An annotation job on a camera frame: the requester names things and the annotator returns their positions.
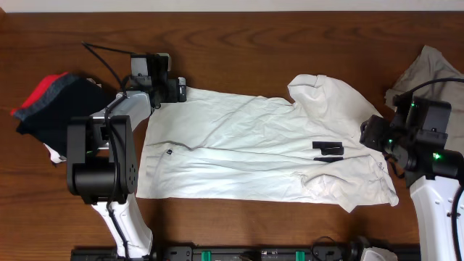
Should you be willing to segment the white printed t-shirt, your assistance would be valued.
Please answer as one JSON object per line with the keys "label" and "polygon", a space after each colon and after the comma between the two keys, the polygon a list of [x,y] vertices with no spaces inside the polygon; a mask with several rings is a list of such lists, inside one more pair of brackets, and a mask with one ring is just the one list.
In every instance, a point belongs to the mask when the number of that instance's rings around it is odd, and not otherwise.
{"label": "white printed t-shirt", "polygon": [[290,99],[189,88],[149,118],[137,196],[361,205],[399,201],[382,153],[360,143],[376,108],[345,82],[301,74]]}

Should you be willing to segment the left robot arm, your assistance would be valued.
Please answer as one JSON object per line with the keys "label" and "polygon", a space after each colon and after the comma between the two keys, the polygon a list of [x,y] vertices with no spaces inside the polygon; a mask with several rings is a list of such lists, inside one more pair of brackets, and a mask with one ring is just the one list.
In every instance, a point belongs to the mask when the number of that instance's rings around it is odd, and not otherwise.
{"label": "left robot arm", "polygon": [[74,117],[67,127],[67,187],[103,218],[113,249],[74,249],[71,260],[155,260],[153,233],[144,222],[135,192],[137,126],[163,103],[186,101],[184,78],[170,78],[167,53],[131,54],[131,72],[104,109]]}

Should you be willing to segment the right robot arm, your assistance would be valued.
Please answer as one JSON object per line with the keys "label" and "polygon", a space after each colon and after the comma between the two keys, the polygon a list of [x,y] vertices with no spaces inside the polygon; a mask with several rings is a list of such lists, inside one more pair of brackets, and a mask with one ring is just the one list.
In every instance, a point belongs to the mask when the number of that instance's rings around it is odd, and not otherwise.
{"label": "right robot arm", "polygon": [[394,119],[372,115],[360,143],[392,157],[404,171],[418,219],[422,260],[463,259],[463,155],[448,150],[451,105],[395,99]]}

